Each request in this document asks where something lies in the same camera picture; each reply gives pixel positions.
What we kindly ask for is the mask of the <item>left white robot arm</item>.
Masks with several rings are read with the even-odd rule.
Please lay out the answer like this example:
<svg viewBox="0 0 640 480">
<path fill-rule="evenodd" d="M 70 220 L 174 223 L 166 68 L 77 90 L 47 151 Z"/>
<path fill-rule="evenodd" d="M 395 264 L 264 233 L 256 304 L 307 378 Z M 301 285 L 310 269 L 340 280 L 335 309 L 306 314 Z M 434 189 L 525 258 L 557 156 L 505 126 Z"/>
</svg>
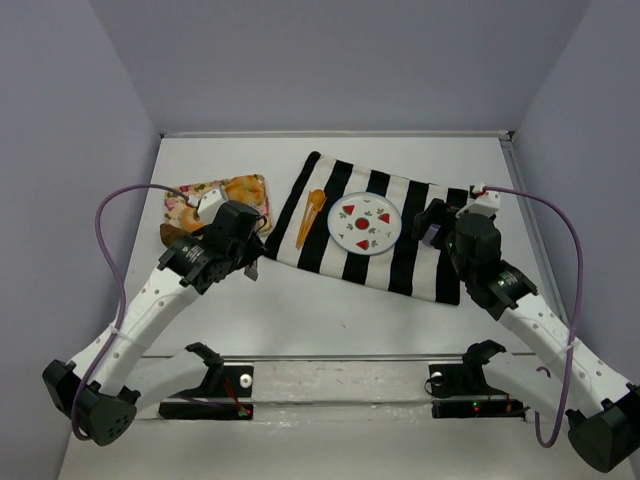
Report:
<svg viewBox="0 0 640 480">
<path fill-rule="evenodd" d="M 224 361 L 196 342 L 147 367 L 139 361 L 168 325 L 213 285 L 242 270 L 257 277 L 265 252 L 257 234 L 262 215 L 237 201 L 222 201 L 211 223 L 175 239 L 160 256 L 126 311 L 71 360 L 52 361 L 42 378 L 75 436 L 106 446 L 131 425 L 138 411 L 163 399 L 214 389 Z"/>
</svg>

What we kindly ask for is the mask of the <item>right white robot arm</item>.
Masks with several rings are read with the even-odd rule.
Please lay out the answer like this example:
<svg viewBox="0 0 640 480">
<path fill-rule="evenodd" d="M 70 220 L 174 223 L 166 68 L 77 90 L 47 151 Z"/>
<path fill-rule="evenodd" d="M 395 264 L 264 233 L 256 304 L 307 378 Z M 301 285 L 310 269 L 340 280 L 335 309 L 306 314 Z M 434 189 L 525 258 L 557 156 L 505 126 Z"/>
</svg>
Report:
<svg viewBox="0 0 640 480">
<path fill-rule="evenodd" d="M 639 448 L 639 388 L 606 365 L 555 316 L 534 283 L 501 257 L 496 207 L 480 200 L 458 209 L 440 199 L 414 218 L 412 235 L 451 261 L 474 303 L 519 337 L 560 388 L 538 377 L 507 377 L 516 395 L 569 426 L 569 442 L 608 473 Z"/>
</svg>

